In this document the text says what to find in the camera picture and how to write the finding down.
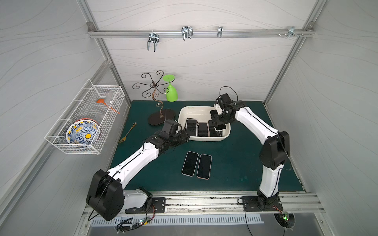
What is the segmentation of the mint green case phone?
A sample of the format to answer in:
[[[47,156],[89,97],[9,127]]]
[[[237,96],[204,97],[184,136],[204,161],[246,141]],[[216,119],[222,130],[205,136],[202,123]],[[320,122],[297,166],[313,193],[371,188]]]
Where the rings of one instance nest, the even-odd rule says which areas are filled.
[[[188,151],[182,168],[182,175],[193,177],[195,174],[199,154],[196,152]]]

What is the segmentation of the cream case phone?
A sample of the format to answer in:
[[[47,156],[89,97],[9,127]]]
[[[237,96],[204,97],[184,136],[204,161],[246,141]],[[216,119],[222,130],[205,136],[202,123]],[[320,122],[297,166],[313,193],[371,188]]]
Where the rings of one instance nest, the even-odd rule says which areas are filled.
[[[212,124],[214,126],[214,129],[217,132],[223,131],[227,128],[226,124],[220,120],[220,117],[219,117],[217,110],[211,110],[210,116],[211,116],[211,121],[212,121]]]

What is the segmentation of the dark pink case phone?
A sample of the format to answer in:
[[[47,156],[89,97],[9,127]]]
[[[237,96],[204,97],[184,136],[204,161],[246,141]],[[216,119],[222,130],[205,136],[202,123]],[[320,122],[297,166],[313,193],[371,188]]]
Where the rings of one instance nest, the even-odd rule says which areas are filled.
[[[208,128],[209,128],[209,137],[221,137],[222,132],[216,131],[215,127],[213,125],[213,122],[211,120],[208,121]]]

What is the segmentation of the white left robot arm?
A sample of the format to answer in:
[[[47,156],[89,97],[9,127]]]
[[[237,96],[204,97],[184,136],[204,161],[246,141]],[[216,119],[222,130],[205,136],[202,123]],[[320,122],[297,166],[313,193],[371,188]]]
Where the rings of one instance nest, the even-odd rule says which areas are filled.
[[[145,201],[131,200],[124,194],[125,187],[146,165],[157,159],[170,147],[187,143],[189,138],[189,134],[184,130],[175,134],[156,132],[147,138],[127,160],[108,171],[100,169],[94,174],[86,197],[86,204],[106,221],[114,219],[124,207],[125,202],[131,208],[143,207],[147,202],[149,192],[142,189],[131,190],[129,193],[143,195]]]

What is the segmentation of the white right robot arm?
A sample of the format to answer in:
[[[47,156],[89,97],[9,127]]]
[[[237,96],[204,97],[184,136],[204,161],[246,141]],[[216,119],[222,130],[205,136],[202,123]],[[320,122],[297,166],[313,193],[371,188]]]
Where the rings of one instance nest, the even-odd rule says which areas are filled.
[[[265,201],[277,198],[281,172],[289,156],[289,134],[267,124],[242,101],[222,102],[218,97],[214,108],[211,119],[215,126],[238,121],[259,139],[263,172],[258,196]]]

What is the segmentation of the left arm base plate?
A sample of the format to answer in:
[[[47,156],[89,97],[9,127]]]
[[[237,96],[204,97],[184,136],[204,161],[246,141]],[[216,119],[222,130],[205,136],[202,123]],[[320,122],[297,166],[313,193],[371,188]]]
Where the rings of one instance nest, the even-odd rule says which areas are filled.
[[[141,208],[130,208],[124,212],[126,214],[153,214],[153,213],[165,213],[166,198],[165,197],[153,197],[150,207],[147,210]]]

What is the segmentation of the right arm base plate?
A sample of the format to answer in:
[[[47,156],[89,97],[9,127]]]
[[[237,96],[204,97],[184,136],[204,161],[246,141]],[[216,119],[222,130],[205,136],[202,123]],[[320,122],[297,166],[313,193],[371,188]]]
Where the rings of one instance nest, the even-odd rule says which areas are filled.
[[[278,194],[269,198],[264,195],[243,196],[237,201],[243,206],[245,212],[284,211]]]

